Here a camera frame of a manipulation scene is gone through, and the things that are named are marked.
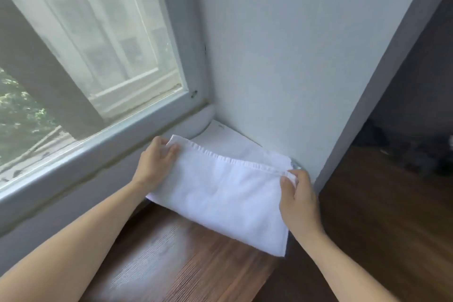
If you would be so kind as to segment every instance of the hand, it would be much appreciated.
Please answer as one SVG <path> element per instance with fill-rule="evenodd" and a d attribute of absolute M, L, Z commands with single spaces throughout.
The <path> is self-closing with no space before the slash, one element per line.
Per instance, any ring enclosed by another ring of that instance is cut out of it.
<path fill-rule="evenodd" d="M 144 187 L 147 193 L 154 190 L 164 180 L 178 157 L 180 149 L 178 144 L 172 145 L 166 155 L 161 155 L 160 146 L 167 142 L 167 139 L 156 136 L 140 155 L 132 183 Z"/>
<path fill-rule="evenodd" d="M 319 216 L 318 199 L 313 191 L 309 174 L 304 170 L 289 170 L 298 178 L 297 188 L 287 177 L 282 176 L 280 187 L 280 213 L 289 230 L 302 247 L 306 242 L 324 234 Z"/>

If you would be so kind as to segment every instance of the forearm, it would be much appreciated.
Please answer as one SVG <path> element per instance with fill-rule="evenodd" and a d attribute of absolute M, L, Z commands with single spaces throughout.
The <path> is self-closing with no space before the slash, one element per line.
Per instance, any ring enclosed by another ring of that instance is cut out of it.
<path fill-rule="evenodd" d="M 0 278 L 6 301 L 78 301 L 145 192 L 126 185 Z"/>
<path fill-rule="evenodd" d="M 309 241 L 294 235 L 320 269 L 339 302 L 398 300 L 324 233 Z"/>

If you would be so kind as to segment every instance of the right hand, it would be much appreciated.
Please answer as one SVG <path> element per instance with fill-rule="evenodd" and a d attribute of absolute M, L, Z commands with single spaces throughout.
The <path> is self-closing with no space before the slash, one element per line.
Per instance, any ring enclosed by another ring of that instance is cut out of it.
<path fill-rule="evenodd" d="M 318 209 L 318 199 L 313 191 L 309 174 L 304 170 L 289 170 L 298 179 L 297 188 L 282 176 L 280 187 L 280 213 L 289 230 L 304 247 L 305 242 L 324 234 Z"/>

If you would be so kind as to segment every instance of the dark wood floor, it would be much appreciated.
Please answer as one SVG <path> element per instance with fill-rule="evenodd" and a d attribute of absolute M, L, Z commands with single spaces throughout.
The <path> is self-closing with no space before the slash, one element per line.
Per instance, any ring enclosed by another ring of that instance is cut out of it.
<path fill-rule="evenodd" d="M 453 301 L 453 178 L 422 179 L 352 147 L 319 199 L 332 240 L 402 301 Z M 254 301 L 336 298 L 292 240 Z"/>
<path fill-rule="evenodd" d="M 81 301 L 250 302 L 277 263 L 151 204 L 127 222 Z"/>

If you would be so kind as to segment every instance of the left hand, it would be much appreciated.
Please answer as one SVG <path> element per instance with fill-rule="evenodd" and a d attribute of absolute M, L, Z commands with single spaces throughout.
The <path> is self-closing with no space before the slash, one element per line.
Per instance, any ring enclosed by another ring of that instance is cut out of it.
<path fill-rule="evenodd" d="M 132 183 L 144 187 L 146 193 L 154 190 L 164 180 L 178 157 L 180 149 L 178 144 L 172 145 L 168 153 L 161 156 L 160 147 L 166 145 L 167 142 L 167 139 L 156 136 L 140 155 Z"/>

